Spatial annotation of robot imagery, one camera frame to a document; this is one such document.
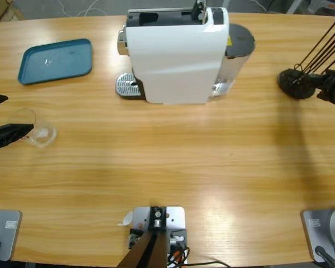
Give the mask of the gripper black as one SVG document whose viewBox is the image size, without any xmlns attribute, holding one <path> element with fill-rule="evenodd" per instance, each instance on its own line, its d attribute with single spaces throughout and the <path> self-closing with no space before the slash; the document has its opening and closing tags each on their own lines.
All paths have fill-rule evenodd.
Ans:
<svg viewBox="0 0 335 268">
<path fill-rule="evenodd" d="M 306 77 L 308 80 L 305 84 L 308 88 L 320 89 L 317 98 L 335 104 L 335 70 L 327 71 L 326 75 L 311 73 Z"/>
</svg>

